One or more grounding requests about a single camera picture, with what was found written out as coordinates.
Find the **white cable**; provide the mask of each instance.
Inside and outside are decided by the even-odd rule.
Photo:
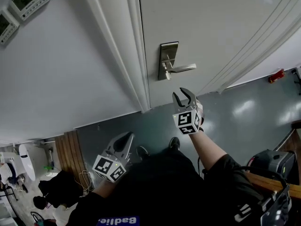
[[[82,182],[81,182],[81,179],[80,179],[80,175],[82,174],[82,177],[84,178],[84,180],[85,180],[85,183],[86,183],[86,185],[88,185],[88,182],[87,182],[87,180],[85,179],[85,177],[84,177],[84,174],[88,174],[89,175],[89,178],[90,178],[90,185],[88,186],[88,187],[84,187],[83,186],[83,184],[82,184]],[[79,184],[79,185],[81,185],[82,186],[82,188],[83,188],[83,194],[85,194],[85,192],[89,192],[89,191],[92,191],[91,189],[90,189],[90,187],[91,187],[91,185],[92,185],[92,180],[91,180],[91,177],[90,177],[90,174],[89,174],[89,172],[87,171],[87,170],[83,170],[81,173],[79,173],[79,181],[80,181],[80,183],[79,182],[77,182],[76,180],[75,180],[75,178],[74,178],[74,181],[77,183],[77,184]]]

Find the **logo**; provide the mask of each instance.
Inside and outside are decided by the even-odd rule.
[[[139,217],[113,217],[113,218],[100,218],[96,226],[104,225],[119,225],[119,226],[139,226]]]
[[[34,4],[34,0],[25,9],[28,9],[32,4]]]

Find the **wooden plank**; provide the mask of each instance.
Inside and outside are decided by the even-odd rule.
[[[253,173],[247,173],[246,175],[249,178],[250,182],[258,189],[278,192],[282,189],[282,185],[279,181],[258,176]],[[290,184],[289,193],[292,199],[301,201],[301,186]]]
[[[78,176],[76,178],[76,180],[77,180],[78,183],[80,183],[80,179],[81,179],[81,182],[84,185],[84,181],[82,180],[81,176],[79,176],[79,174],[82,171],[80,170],[79,160],[78,160],[78,157],[77,157],[77,154],[76,154],[76,151],[75,151],[75,146],[74,146],[74,141],[73,141],[72,133],[69,131],[69,132],[66,133],[66,135],[68,136],[68,139],[69,139],[71,154],[72,154],[72,157],[73,157],[73,161],[74,161],[74,165],[75,165],[75,169],[76,169],[76,174]]]
[[[63,160],[63,163],[64,163],[65,171],[69,172],[69,166],[68,166],[68,163],[67,163],[65,150],[63,148],[63,136],[58,137],[58,142],[59,142],[59,146],[60,146],[61,152],[62,152],[62,160]]]
[[[69,163],[70,163],[71,173],[74,175],[75,180],[77,182],[79,182],[79,175],[78,175],[78,173],[76,171],[76,168],[75,168],[75,163],[74,163],[74,160],[73,160],[73,156],[72,156],[72,152],[71,152],[71,147],[70,147],[70,142],[69,142],[69,138],[68,138],[68,134],[67,133],[64,133],[64,136],[63,136],[63,145],[66,148],[66,152],[67,152],[66,155],[67,155]]]
[[[73,142],[74,142],[74,148],[75,148],[75,152],[79,161],[79,167],[81,171],[86,170],[82,155],[81,155],[81,151],[80,151],[80,146],[79,146],[79,139],[77,136],[77,132],[74,130],[71,132],[72,133],[72,138],[73,138]],[[85,180],[87,181],[87,183],[90,185],[90,177],[88,177],[87,174],[83,174],[83,177],[85,178]]]
[[[62,170],[66,171],[66,164],[65,164],[66,162],[63,161],[63,153],[61,151],[61,145],[58,137],[55,138],[55,145],[56,145],[58,160],[60,161],[61,164],[61,168]]]
[[[65,155],[66,164],[67,164],[66,171],[69,173],[73,173],[72,168],[71,168],[70,158],[68,156],[68,147],[66,146],[65,138],[64,138],[64,136],[60,136],[60,138],[62,141],[62,148],[63,148],[63,152]]]

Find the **shoe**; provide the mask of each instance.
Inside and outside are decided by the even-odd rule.
[[[23,190],[24,190],[26,193],[28,193],[28,190],[27,190],[27,188],[25,187],[24,184],[22,184],[22,188],[23,188]]]
[[[140,159],[143,161],[145,159],[147,159],[150,154],[148,153],[148,151],[143,147],[143,146],[138,146],[136,148],[136,152],[137,152],[137,155],[140,157]]]
[[[172,150],[180,150],[180,140],[177,137],[173,137],[171,138],[170,142],[169,142],[169,146],[170,149]]]

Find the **door frame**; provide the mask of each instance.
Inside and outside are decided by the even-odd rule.
[[[87,0],[132,99],[151,109],[140,0]],[[301,27],[301,0],[282,0],[265,24],[199,93],[222,92],[266,59]]]
[[[132,100],[151,109],[139,0],[87,0]]]

